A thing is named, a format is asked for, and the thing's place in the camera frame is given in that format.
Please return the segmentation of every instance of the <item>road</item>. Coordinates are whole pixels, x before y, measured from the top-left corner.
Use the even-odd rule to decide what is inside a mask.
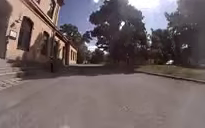
[[[121,73],[29,79],[0,92],[0,128],[205,128],[205,85]]]

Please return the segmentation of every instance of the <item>building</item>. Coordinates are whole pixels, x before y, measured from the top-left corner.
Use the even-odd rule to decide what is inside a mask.
[[[0,0],[0,58],[46,63],[53,56],[75,64],[77,50],[63,36],[58,15],[63,0]]]

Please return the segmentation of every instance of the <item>lawn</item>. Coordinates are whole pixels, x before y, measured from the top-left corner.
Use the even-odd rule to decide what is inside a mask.
[[[140,66],[136,71],[146,71],[150,73],[160,73],[184,78],[205,80],[205,70],[203,69],[184,68],[173,65],[146,65]]]

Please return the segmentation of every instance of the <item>tree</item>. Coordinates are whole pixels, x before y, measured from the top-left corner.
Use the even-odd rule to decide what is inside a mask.
[[[152,56],[157,63],[164,64],[173,58],[173,42],[167,29],[152,29],[151,41]]]
[[[175,63],[178,65],[189,65],[192,50],[196,50],[198,44],[198,26],[195,22],[189,22],[188,15],[177,10],[165,14],[168,23],[168,31],[174,43]]]
[[[115,62],[134,62],[147,49],[147,34],[142,12],[127,0],[104,0],[103,5],[90,15],[96,27],[91,32],[96,45],[107,51]]]
[[[69,40],[72,40],[78,48],[77,63],[83,63],[87,58],[87,46],[85,43],[89,43],[91,33],[86,31],[83,35],[79,32],[78,28],[72,24],[64,24],[60,27],[60,31],[67,36]]]
[[[72,40],[76,46],[81,45],[82,35],[75,25],[64,24],[60,26],[60,31],[66,35],[69,40]]]
[[[100,49],[95,49],[94,52],[92,53],[91,57],[91,63],[93,64],[99,64],[104,61],[104,52]]]

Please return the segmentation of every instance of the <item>blue sky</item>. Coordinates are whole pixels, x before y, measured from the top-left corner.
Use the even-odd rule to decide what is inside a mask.
[[[129,4],[141,10],[145,16],[144,22],[149,32],[151,28],[166,28],[165,12],[173,12],[177,8],[177,0],[129,0]],[[59,24],[71,23],[79,28],[81,33],[92,30],[93,25],[88,21],[90,14],[97,10],[102,0],[65,0],[61,8]],[[93,50],[95,41],[89,45]]]

